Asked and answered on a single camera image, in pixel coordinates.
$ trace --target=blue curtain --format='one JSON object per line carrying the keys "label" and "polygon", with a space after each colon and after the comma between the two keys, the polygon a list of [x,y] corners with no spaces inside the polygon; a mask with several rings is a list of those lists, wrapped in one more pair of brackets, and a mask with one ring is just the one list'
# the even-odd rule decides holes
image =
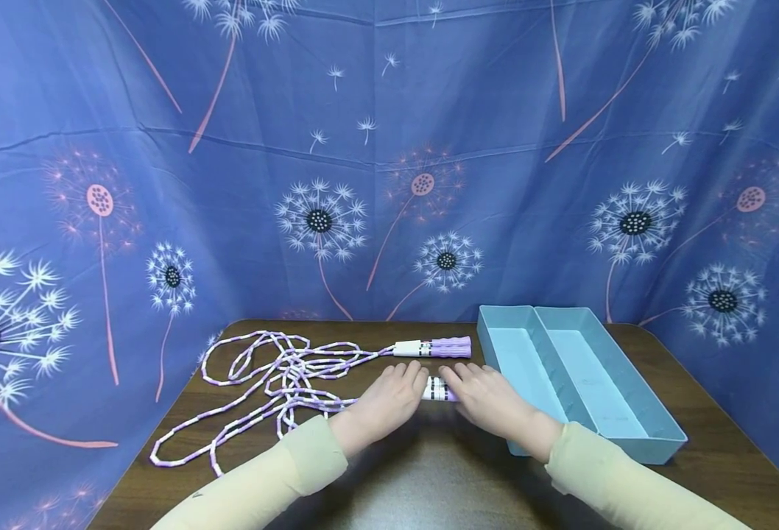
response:
{"label": "blue curtain", "polygon": [[235,319],[480,303],[644,325],[779,467],[779,0],[0,2],[0,528]]}

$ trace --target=jump rope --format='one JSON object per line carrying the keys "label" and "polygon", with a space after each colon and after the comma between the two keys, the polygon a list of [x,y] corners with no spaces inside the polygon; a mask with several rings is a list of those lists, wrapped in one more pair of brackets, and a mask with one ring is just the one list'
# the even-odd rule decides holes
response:
{"label": "jump rope", "polygon": [[[255,340],[231,363],[227,380],[222,381],[212,378],[207,373],[207,361],[209,361],[210,355],[217,347],[247,339]],[[248,375],[244,375],[249,370],[256,348],[264,345],[276,346],[278,348],[278,357],[262,367],[251,370]],[[216,476],[222,476],[224,473],[222,468],[219,467],[216,448],[232,439],[232,437],[251,429],[252,426],[262,422],[262,420],[277,415],[278,439],[282,439],[284,434],[289,433],[289,431],[298,426],[295,423],[296,408],[316,409],[316,411],[322,412],[324,417],[327,418],[329,414],[340,412],[345,407],[356,402],[356,400],[343,400],[343,398],[331,394],[331,392],[313,389],[310,383],[311,379],[340,379],[347,375],[351,368],[357,367],[358,364],[372,361],[374,358],[388,356],[471,358],[472,340],[468,336],[461,336],[454,337],[454,339],[400,341],[376,352],[363,351],[354,342],[332,342],[323,346],[311,347],[310,339],[306,339],[301,335],[288,335],[281,333],[281,331],[254,331],[254,333],[249,333],[248,335],[233,336],[231,339],[220,340],[210,346],[204,352],[204,356],[201,357],[201,376],[208,384],[215,386],[240,385],[245,383],[245,381],[256,378],[257,375],[262,374],[262,376],[243,395],[229,402],[226,406],[198,414],[196,417],[168,431],[167,434],[154,443],[149,459],[157,467],[179,467],[193,461],[201,454],[210,453],[210,464],[213,472],[215,472]],[[228,423],[216,435],[215,439],[206,446],[182,459],[177,459],[177,461],[164,461],[164,459],[157,456],[162,444],[171,439],[178,431],[182,431],[205,418],[212,417],[212,415],[230,411],[233,407],[248,400],[248,397],[254,394],[254,391],[260,389],[261,386],[265,386],[264,394],[269,398],[266,405],[255,409],[255,411],[245,415],[245,417]],[[435,378],[435,376],[428,377],[428,384],[425,386],[422,398],[428,401],[457,401],[457,398],[452,394],[445,381],[442,378]]]}

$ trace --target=table surface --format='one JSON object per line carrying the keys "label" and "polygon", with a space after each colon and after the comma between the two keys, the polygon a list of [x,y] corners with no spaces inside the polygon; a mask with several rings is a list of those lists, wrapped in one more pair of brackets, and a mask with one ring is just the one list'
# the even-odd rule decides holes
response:
{"label": "table surface", "polygon": [[[242,320],[223,336],[258,329],[308,337],[313,345],[348,340],[363,350],[424,337],[473,337],[473,361],[483,363],[475,325],[467,323],[270,322]],[[779,472],[707,392],[648,331],[628,324],[607,329],[689,435],[690,442],[663,467],[654,467],[753,529],[779,529]],[[234,342],[211,357],[211,374],[227,374],[245,348]],[[268,362],[277,350],[262,350]],[[316,387],[356,397],[396,358],[362,364],[337,381]],[[426,359],[432,372],[437,359]],[[169,509],[215,478],[209,458],[184,467],[161,469],[148,460],[154,440],[174,425],[243,394],[246,386],[206,384],[200,373],[183,390],[166,418],[140,451],[108,498],[90,530],[149,529]],[[182,458],[210,442],[223,425],[264,402],[262,392],[230,414],[202,420],[168,441],[161,458]],[[305,411],[296,418],[309,417]],[[229,470],[278,441],[274,420],[257,425],[222,446],[218,456]],[[583,503],[563,496],[539,464],[512,457],[506,443],[473,428],[450,403],[423,402],[410,423],[368,448],[338,481],[301,498],[267,527],[334,530],[441,529],[607,529]]]}

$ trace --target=sleeve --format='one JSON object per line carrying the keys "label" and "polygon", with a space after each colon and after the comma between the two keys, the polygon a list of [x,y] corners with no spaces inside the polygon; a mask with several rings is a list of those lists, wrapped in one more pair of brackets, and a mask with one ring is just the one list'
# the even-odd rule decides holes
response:
{"label": "sleeve", "polygon": [[152,530],[259,530],[296,498],[338,479],[346,467],[328,420],[320,415],[185,498]]}
{"label": "sleeve", "polygon": [[580,498],[621,529],[748,529],[578,423],[565,426],[546,470],[558,491]]}

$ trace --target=hand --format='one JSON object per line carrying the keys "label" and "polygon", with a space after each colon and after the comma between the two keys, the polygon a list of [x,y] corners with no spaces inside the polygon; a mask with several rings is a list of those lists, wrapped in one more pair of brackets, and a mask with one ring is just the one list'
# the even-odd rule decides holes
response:
{"label": "hand", "polygon": [[460,402],[457,411],[470,423],[521,445],[547,463],[563,424],[523,400],[507,379],[491,367],[455,364],[440,367],[440,376]]}
{"label": "hand", "polygon": [[427,384],[428,369],[419,361],[386,367],[354,405],[329,420],[345,457],[404,425],[416,412]]}

